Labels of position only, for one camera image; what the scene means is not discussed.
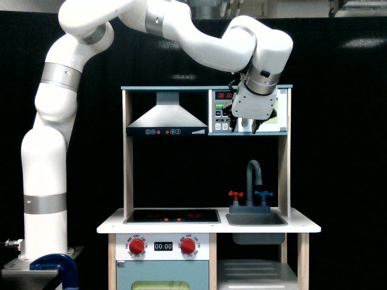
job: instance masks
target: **sink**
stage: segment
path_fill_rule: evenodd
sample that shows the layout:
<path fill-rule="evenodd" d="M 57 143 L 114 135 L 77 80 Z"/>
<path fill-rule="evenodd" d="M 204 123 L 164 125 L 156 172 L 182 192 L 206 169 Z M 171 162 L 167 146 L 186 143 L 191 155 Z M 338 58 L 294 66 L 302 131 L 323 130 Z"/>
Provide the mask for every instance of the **sink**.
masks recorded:
<path fill-rule="evenodd" d="M 230 225 L 236 227 L 280 227 L 288 225 L 276 213 L 228 213 Z M 232 239 L 238 245 L 280 245 L 285 233 L 233 233 Z"/>
<path fill-rule="evenodd" d="M 288 225 L 276 213 L 228 213 L 226 218 L 230 225 L 236 227 L 280 227 Z"/>

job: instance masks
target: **light blue oven door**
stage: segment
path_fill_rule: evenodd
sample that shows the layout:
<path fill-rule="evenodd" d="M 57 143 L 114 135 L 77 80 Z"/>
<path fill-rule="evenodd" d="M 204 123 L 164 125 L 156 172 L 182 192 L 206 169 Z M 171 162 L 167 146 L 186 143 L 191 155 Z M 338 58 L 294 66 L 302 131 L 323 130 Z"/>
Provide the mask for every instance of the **light blue oven door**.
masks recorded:
<path fill-rule="evenodd" d="M 209 290 L 209 261 L 117 262 L 117 290 L 131 290 L 137 281 L 183 281 L 190 290 Z"/>

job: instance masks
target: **blue shelf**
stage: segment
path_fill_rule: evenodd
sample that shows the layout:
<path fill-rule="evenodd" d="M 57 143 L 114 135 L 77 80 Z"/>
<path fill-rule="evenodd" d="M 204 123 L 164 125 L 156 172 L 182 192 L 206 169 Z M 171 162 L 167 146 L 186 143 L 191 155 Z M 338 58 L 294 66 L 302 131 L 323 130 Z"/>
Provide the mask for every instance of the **blue shelf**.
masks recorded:
<path fill-rule="evenodd" d="M 290 89 L 293 85 L 278 85 L 278 89 Z M 228 86 L 122 86 L 122 90 L 132 92 L 144 91 L 207 91 L 209 89 L 229 89 Z"/>
<path fill-rule="evenodd" d="M 225 133 L 208 133 L 208 136 L 286 136 L 288 132 L 225 132 Z"/>

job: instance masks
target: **oven door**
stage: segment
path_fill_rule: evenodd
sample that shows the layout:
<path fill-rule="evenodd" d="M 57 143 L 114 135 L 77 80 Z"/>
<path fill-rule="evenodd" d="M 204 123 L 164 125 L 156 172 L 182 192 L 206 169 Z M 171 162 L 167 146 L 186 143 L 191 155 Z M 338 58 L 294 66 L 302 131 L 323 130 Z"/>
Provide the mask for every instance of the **oven door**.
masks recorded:
<path fill-rule="evenodd" d="M 197 260 L 120 262 L 117 266 L 117 290 L 145 289 L 208 290 L 209 262 Z"/>

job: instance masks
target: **blue clamp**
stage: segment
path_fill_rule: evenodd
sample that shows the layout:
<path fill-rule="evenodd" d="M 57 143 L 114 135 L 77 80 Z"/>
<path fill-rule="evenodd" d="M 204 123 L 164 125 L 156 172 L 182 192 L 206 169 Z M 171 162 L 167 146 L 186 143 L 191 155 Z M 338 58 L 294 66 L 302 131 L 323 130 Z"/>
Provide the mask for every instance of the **blue clamp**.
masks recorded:
<path fill-rule="evenodd" d="M 266 203 L 266 196 L 273 196 L 273 193 L 272 192 L 267 192 L 267 191 L 264 191 L 264 192 L 257 192 L 255 191 L 254 194 L 256 195 L 260 195 L 262 200 L 261 200 L 261 206 L 262 207 L 266 207 L 267 206 L 267 203 Z"/>
<path fill-rule="evenodd" d="M 49 254 L 30 264 L 30 270 L 59 269 L 62 272 L 62 289 L 78 290 L 78 267 L 74 260 L 64 254 Z"/>

